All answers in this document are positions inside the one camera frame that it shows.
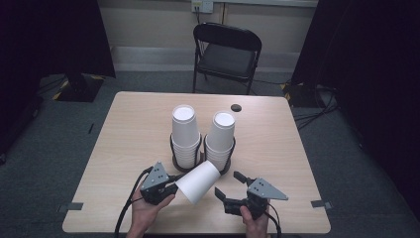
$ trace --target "chair seat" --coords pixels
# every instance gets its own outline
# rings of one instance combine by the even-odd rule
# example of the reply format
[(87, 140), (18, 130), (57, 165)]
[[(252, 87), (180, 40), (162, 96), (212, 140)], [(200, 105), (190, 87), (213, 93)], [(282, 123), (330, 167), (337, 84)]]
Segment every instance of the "chair seat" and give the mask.
[(253, 73), (255, 57), (255, 52), (209, 44), (197, 69), (204, 73), (223, 74), (238, 81), (248, 81)]

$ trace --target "wooden table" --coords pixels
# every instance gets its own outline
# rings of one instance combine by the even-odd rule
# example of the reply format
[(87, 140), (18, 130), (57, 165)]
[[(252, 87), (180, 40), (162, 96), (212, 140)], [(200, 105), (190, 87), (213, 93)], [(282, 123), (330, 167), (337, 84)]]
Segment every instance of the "wooden table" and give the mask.
[[(287, 101), (282, 97), (120, 92), (115, 96), (72, 202), (81, 210), (69, 210), (65, 232), (109, 232), (139, 176), (161, 161), (169, 175), (179, 175), (172, 163), (169, 144), (171, 113), (179, 104), (191, 105), (198, 127), (207, 134), (213, 115), (242, 106), (236, 117), (237, 145), (230, 170), (216, 182), (229, 198), (242, 199), (246, 185), (233, 178), (238, 171), (249, 178), (262, 177), (284, 192), (289, 200), (272, 200), (283, 233), (322, 234), (330, 231), (324, 207), (313, 208), (321, 199), (315, 179)], [(121, 232), (127, 232), (131, 208)], [(158, 215), (149, 229), (155, 234), (244, 233), (242, 217), (226, 214), (212, 187), (196, 205), (179, 190), (175, 200)], [(270, 221), (268, 232), (275, 233)]]

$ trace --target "human hand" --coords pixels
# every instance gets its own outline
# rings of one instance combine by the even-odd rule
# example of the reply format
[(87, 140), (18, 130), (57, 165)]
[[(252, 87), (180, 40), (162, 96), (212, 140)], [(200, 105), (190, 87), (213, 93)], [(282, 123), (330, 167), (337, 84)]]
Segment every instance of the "human hand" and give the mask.
[(253, 216), (246, 206), (241, 206), (240, 210), (242, 221), (247, 226), (247, 238), (265, 238), (268, 228), (268, 216), (263, 214), (257, 220), (253, 220)]
[(158, 205), (153, 205), (145, 202), (140, 194), (140, 187), (138, 187), (132, 197), (132, 224), (127, 238), (142, 238), (157, 219), (160, 210), (168, 206), (174, 198), (175, 194), (171, 194)]

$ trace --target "white wall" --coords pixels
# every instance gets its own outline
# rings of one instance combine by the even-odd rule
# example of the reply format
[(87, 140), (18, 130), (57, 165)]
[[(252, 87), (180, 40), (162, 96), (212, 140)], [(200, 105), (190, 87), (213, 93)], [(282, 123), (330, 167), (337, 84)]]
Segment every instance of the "white wall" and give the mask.
[[(197, 24), (189, 1), (99, 0), (111, 46), (192, 49)], [(262, 39), (262, 53), (299, 53), (315, 8), (214, 3), (200, 21), (248, 28)]]

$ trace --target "stacked paper cups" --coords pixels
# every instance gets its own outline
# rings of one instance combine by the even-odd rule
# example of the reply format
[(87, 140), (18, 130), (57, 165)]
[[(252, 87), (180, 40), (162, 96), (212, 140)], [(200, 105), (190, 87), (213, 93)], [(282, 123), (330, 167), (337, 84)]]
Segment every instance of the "stacked paper cups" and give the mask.
[(191, 169), (200, 159), (200, 133), (194, 109), (189, 105), (176, 106), (172, 111), (171, 143), (177, 164)]
[(227, 111), (219, 111), (213, 117), (213, 123), (206, 137), (206, 159), (219, 172), (231, 156), (234, 147), (235, 118)]

